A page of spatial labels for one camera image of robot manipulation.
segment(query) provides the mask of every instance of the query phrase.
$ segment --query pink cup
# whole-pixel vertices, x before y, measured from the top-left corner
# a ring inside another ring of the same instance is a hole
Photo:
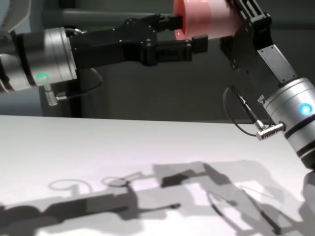
[[[234,35],[241,25],[237,12],[225,0],[174,0],[174,14],[184,18],[177,40],[207,34],[209,39]]]

